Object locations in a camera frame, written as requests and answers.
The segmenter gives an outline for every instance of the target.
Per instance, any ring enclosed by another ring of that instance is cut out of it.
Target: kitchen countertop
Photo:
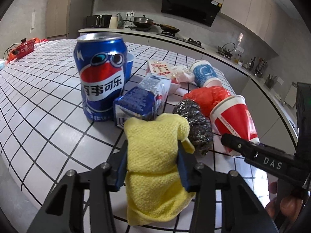
[[[124,132],[111,121],[94,123],[82,110],[80,78],[73,58],[76,40],[51,41],[26,57],[12,62],[0,71],[0,145],[1,156],[22,192],[40,208],[46,195],[69,170],[93,169],[118,151],[126,139]],[[126,43],[136,55],[132,77],[125,91],[137,85],[145,75],[149,58],[173,65],[189,66],[194,59],[163,49]],[[223,86],[233,90],[223,73],[216,70]],[[183,83],[167,99],[164,112],[171,113],[182,96],[196,88]],[[246,164],[242,158],[231,158],[214,131],[214,146],[205,157],[198,158],[211,169],[227,173],[237,170],[265,206],[269,202],[266,173]],[[221,196],[217,194],[215,232],[221,227]],[[85,233],[89,228],[89,192],[84,195]],[[110,193],[118,233],[125,233],[125,187]],[[127,232],[172,233],[189,230],[194,202],[167,223],[131,226]]]
[[[270,100],[271,104],[273,104],[273,106],[275,107],[276,111],[279,113],[280,117],[282,118],[284,124],[287,127],[288,132],[290,133],[295,144],[297,145],[298,134],[296,133],[293,126],[291,125],[291,123],[293,123],[294,126],[297,126],[297,118],[292,114],[292,112],[290,111],[290,109],[286,105],[282,104],[275,97],[276,92],[273,89],[271,89],[271,90],[268,89],[264,85],[264,83],[265,83],[264,79],[255,77],[254,74],[250,73],[249,71],[247,71],[243,67],[237,65],[236,63],[232,62],[231,60],[228,60],[228,59],[224,58],[223,56],[221,56],[220,54],[218,54],[216,48],[213,48],[211,46],[207,46],[207,45],[202,43],[202,47],[204,47],[204,49],[202,49],[200,47],[185,43],[185,42],[180,41],[180,40],[176,40],[176,39],[166,37],[166,36],[162,36],[162,35],[157,35],[157,33],[159,33],[159,32],[151,32],[151,31],[150,32],[141,32],[141,31],[130,30],[128,28],[122,28],[122,29],[87,28],[87,29],[81,29],[81,30],[79,30],[79,32],[118,32],[118,33],[122,33],[122,34],[130,34],[130,35],[138,35],[138,36],[142,36],[142,37],[156,38],[156,39],[163,40],[166,42],[176,43],[178,45],[187,47],[189,49],[193,49],[195,51],[198,51],[202,54],[206,54],[210,57],[213,57],[213,58],[235,68],[236,70],[240,71],[241,73],[249,76],[253,80],[253,82],[257,84],[257,86],[261,89],[261,91],[266,95],[266,97]]]

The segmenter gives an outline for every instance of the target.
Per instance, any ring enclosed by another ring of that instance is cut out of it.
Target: metal bolt
[[[195,165],[195,168],[196,168],[196,169],[203,169],[203,168],[204,168],[204,164],[203,164],[203,163],[197,163],[197,164]]]
[[[75,170],[69,170],[66,172],[66,175],[71,177],[71,176],[74,176],[76,174],[76,171]]]
[[[101,167],[102,169],[107,169],[107,168],[110,167],[110,164],[107,163],[107,162],[105,162],[105,163],[102,163],[102,164],[100,165],[100,167]]]
[[[237,176],[238,176],[238,172],[235,171],[235,170],[232,170],[232,171],[230,171],[229,173],[230,173],[230,175],[231,175],[232,177],[237,177]]]

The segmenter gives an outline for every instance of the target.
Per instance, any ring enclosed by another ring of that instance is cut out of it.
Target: yellow cloth
[[[166,113],[148,122],[133,117],[125,122],[124,131],[128,139],[128,224],[172,220],[195,195],[182,187],[176,166],[177,140],[187,152],[194,152],[187,120]]]

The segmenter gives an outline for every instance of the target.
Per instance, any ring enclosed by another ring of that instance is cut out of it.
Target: table
[[[82,110],[80,78],[73,58],[76,40],[50,41],[38,45],[31,54],[0,71],[0,145],[1,156],[22,192],[40,208],[48,193],[69,169],[84,172],[105,162],[121,147],[126,136],[111,121],[88,120]],[[164,60],[189,67],[195,60],[164,49],[126,43],[136,56],[132,77],[125,92],[145,75],[146,61]],[[215,69],[223,86],[234,94],[223,73]],[[182,96],[195,89],[183,83],[170,95],[164,112],[171,113]],[[265,206],[269,202],[266,173],[246,164],[243,158],[231,158],[213,128],[214,150],[199,161],[219,172],[237,170]],[[216,191],[215,232],[221,227],[221,195]],[[89,192],[84,195],[84,227],[89,228]],[[125,187],[110,193],[117,232],[125,232]],[[128,232],[161,233],[189,230],[194,202],[179,217],[167,223],[131,226]]]

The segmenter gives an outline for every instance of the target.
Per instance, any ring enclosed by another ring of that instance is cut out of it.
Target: red paper cup
[[[253,143],[259,143],[251,114],[241,95],[233,95],[218,103],[211,111],[210,119],[215,123],[220,134],[229,133]],[[240,156],[239,152],[227,148],[232,157]]]

